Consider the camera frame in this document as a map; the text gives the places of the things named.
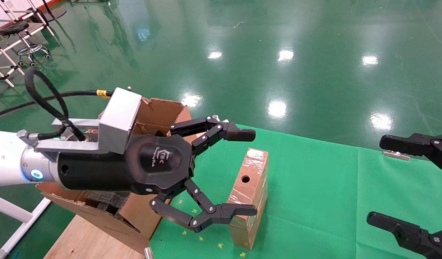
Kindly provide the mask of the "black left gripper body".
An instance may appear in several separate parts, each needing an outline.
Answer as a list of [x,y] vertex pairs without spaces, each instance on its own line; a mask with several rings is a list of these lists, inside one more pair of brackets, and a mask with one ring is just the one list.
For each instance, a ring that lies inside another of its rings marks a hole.
[[193,148],[179,135],[134,135],[124,154],[60,153],[60,185],[69,190],[164,193],[174,197],[193,177]]

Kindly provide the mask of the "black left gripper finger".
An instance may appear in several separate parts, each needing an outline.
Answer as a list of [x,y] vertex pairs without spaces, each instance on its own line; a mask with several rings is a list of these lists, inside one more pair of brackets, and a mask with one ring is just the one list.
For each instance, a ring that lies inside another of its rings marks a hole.
[[181,137],[201,134],[191,142],[193,155],[200,155],[219,140],[252,142],[256,137],[252,128],[238,128],[235,123],[223,122],[213,116],[175,123],[170,126],[170,134]]
[[167,204],[168,195],[164,193],[157,194],[150,201],[150,207],[159,216],[195,233],[203,231],[212,224],[230,224],[237,215],[255,216],[257,214],[257,208],[252,204],[222,203],[214,205],[191,179],[184,183],[184,189],[202,210],[197,216],[191,216],[183,210]]

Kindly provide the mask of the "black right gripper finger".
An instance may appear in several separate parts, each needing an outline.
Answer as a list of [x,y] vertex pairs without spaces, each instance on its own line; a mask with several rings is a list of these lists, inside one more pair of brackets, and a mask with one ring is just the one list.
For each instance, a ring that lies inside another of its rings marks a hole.
[[384,135],[379,146],[384,150],[398,151],[418,157],[424,156],[442,169],[442,135],[430,136],[418,133],[410,137]]
[[431,234],[419,225],[378,212],[368,213],[366,221],[393,234],[400,247],[426,259],[442,259],[442,230]]

